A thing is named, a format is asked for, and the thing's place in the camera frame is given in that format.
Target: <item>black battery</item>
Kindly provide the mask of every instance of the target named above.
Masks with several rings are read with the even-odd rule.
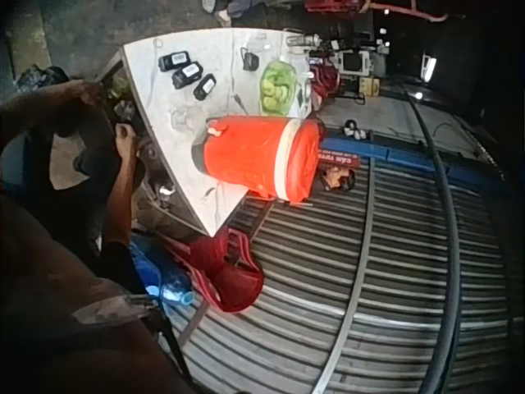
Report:
[[[198,62],[193,62],[188,66],[181,68],[173,73],[171,80],[175,89],[182,89],[185,86],[193,84],[203,76],[203,68]]]
[[[215,85],[217,84],[217,80],[213,76],[213,74],[207,74],[202,80],[199,82],[197,87],[194,90],[194,96],[198,101],[203,101],[213,90]]]
[[[177,68],[188,66],[191,63],[189,54],[186,51],[175,52],[171,55],[162,56],[158,59],[158,68],[162,72],[176,70]]]

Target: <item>red plastic chair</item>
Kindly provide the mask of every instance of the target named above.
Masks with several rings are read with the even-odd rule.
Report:
[[[223,312],[240,312],[255,302],[263,290],[264,274],[249,252],[249,239],[240,231],[223,227],[213,238],[201,236],[190,245],[158,234],[166,248],[191,272],[203,297]],[[231,242],[230,236],[237,242]],[[240,253],[234,266],[226,261],[229,247]]]

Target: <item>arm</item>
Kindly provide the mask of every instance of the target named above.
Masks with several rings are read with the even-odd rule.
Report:
[[[137,159],[137,142],[133,128],[116,125],[116,149],[122,158],[121,169],[116,176],[103,223],[103,244],[120,242],[128,245],[131,233],[131,195]]]
[[[34,92],[20,94],[0,105],[0,152],[21,132],[38,125],[61,105],[81,99],[96,104],[100,85],[83,80],[47,86]]]

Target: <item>white table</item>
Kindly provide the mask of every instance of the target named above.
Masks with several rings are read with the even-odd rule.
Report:
[[[134,90],[135,100],[171,179],[204,233],[215,235],[241,201],[247,188],[220,182],[199,172],[191,158],[191,146],[205,130],[206,119],[225,115],[263,115],[259,81],[266,65],[275,59],[292,64],[298,83],[308,80],[308,58],[292,53],[286,37],[297,35],[278,30],[211,29],[166,34],[127,44],[107,69],[119,61]],[[256,71],[244,71],[241,48],[253,50],[260,59]],[[202,102],[193,95],[198,82],[180,90],[171,83],[173,71],[160,72],[161,56],[188,51],[203,67],[203,75],[217,79],[214,90]],[[299,107],[294,99],[289,117],[305,118],[311,111],[307,100]]]

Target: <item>black device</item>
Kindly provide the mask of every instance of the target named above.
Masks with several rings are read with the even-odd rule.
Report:
[[[158,59],[158,68],[162,72],[176,70],[177,68],[188,66],[191,63],[189,54],[186,51],[175,52],[171,55],[162,56]]]
[[[243,59],[243,70],[256,71],[259,68],[259,56],[255,53],[248,52],[246,48],[241,48],[240,56]]]
[[[198,101],[203,101],[210,94],[216,84],[217,80],[213,74],[205,75],[194,90],[195,98]]]
[[[203,68],[199,62],[193,62],[173,73],[171,80],[175,89],[182,89],[185,86],[193,84],[203,76]]]

